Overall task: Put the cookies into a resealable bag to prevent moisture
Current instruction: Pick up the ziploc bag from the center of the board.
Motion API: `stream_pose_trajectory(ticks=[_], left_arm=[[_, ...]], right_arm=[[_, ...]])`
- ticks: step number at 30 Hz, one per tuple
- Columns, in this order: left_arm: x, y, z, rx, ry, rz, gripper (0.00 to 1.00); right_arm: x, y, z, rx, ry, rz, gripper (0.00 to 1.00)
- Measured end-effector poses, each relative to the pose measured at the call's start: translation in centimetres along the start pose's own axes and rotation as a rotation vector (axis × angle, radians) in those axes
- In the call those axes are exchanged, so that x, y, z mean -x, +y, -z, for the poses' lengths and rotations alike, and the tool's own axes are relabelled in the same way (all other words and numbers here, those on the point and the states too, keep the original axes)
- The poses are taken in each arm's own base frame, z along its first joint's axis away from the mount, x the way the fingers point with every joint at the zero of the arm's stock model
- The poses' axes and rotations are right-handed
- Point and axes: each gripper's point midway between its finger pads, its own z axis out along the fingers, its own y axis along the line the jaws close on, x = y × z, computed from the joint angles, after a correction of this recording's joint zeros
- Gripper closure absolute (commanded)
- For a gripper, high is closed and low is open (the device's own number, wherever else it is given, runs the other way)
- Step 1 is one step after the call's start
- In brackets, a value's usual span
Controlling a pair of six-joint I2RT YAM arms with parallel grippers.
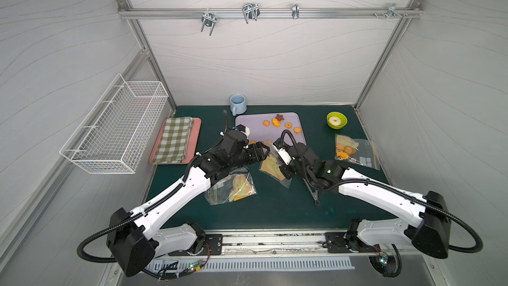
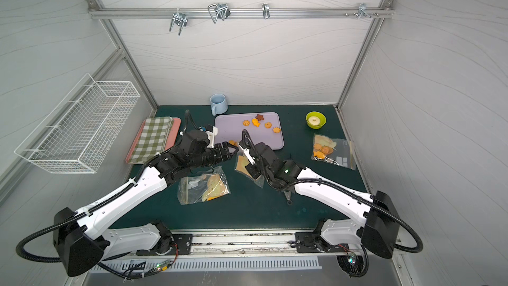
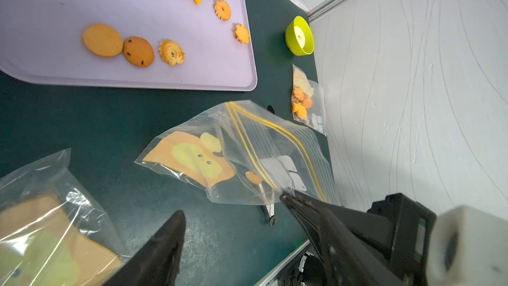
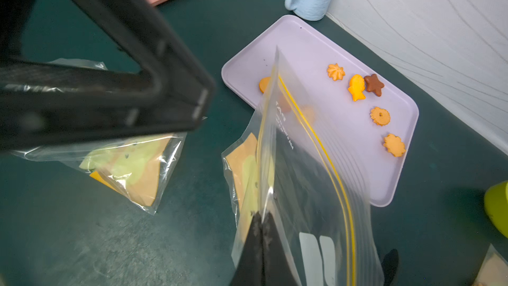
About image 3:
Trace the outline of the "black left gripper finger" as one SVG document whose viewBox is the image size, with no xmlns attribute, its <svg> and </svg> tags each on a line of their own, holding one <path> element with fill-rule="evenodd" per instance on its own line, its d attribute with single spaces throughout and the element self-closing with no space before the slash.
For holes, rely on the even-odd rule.
<svg viewBox="0 0 508 286">
<path fill-rule="evenodd" d="M 178 210 L 105 285 L 174 285 L 180 269 L 186 218 Z"/>
</svg>

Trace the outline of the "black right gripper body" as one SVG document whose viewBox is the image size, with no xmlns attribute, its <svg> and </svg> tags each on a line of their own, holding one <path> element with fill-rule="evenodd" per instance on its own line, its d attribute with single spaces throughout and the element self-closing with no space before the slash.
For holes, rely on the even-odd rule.
<svg viewBox="0 0 508 286">
<path fill-rule="evenodd" d="M 366 212 L 340 208 L 340 221 L 400 285 L 428 285 L 425 269 L 434 212 L 402 193 L 374 202 Z"/>
</svg>

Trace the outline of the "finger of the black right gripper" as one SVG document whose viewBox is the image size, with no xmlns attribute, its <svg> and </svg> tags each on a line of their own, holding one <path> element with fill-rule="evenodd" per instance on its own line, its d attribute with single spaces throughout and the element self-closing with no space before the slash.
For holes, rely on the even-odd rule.
<svg viewBox="0 0 508 286">
<path fill-rule="evenodd" d="M 280 201 L 302 225 L 324 266 L 328 285 L 400 285 L 398 279 L 340 221 L 339 206 L 302 193 Z"/>
</svg>

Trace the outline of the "cream swirl cookie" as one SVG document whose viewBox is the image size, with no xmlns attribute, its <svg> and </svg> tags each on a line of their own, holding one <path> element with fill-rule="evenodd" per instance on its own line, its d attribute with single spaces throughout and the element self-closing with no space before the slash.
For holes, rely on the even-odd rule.
<svg viewBox="0 0 508 286">
<path fill-rule="evenodd" d="M 159 53 L 163 62 L 169 66 L 176 66 L 185 61 L 183 49 L 173 41 L 163 41 L 160 43 Z"/>
</svg>

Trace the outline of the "lavender plastic tray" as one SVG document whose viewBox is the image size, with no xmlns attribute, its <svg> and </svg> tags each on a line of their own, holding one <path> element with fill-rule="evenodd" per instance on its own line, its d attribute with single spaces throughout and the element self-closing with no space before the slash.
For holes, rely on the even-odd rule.
<svg viewBox="0 0 508 286">
<path fill-rule="evenodd" d="M 236 25 L 249 24 L 246 1 L 224 0 L 232 11 L 228 21 L 216 15 L 216 1 L 1 0 L 1 70 L 46 85 L 252 91 L 253 46 L 234 33 Z M 96 56 L 82 34 L 99 23 L 123 39 L 143 38 L 154 50 L 163 41 L 176 42 L 185 61 L 169 66 L 156 56 L 139 68 L 123 55 Z"/>
</svg>

